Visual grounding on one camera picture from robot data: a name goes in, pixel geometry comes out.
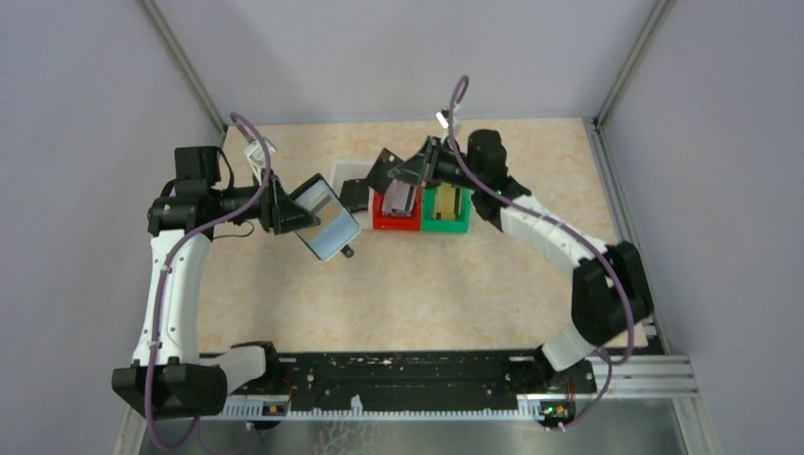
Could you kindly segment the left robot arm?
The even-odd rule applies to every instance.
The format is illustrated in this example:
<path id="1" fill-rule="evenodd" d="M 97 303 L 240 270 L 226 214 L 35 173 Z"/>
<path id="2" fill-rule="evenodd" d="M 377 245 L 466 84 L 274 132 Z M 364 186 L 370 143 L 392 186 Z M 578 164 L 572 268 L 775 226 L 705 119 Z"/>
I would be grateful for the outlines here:
<path id="1" fill-rule="evenodd" d="M 254 380 L 277 380 L 269 341 L 232 346 L 214 358 L 197 347 L 197 313 L 205 262 L 216 226 L 257 221 L 285 234 L 320 224 L 293 201 L 273 172 L 247 187 L 214 186 L 223 152 L 215 146 L 174 152 L 175 178 L 147 213 L 152 278 L 140 338 L 128 367 L 112 373 L 113 391 L 149 421 L 219 414 L 228 397 Z"/>

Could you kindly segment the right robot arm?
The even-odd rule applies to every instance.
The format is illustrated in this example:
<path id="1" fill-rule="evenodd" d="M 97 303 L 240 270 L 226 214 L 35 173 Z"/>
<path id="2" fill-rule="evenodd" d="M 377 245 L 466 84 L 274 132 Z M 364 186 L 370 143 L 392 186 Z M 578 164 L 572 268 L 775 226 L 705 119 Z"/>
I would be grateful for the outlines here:
<path id="1" fill-rule="evenodd" d="M 620 334 L 626 335 L 631 351 L 636 323 L 654 309 L 637 247 L 628 241 L 608 244 L 561 220 L 510 174 L 506 160 L 496 130 L 474 131 L 459 153 L 448 139 L 430 136 L 408 159 L 382 151 L 372 186 L 381 193 L 392 181 L 468 190 L 484 221 L 525 242 L 569 276 L 570 320 L 538 347 L 544 369 L 567 370 Z"/>

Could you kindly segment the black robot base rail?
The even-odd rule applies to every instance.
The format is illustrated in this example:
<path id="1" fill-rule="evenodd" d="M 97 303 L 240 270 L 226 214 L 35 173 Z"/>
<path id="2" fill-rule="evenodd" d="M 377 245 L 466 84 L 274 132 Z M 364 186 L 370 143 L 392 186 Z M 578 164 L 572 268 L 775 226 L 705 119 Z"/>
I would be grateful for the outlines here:
<path id="1" fill-rule="evenodd" d="M 598 391 L 593 364 L 556 373 L 534 349 L 281 354 L 219 420 L 541 420 Z"/>

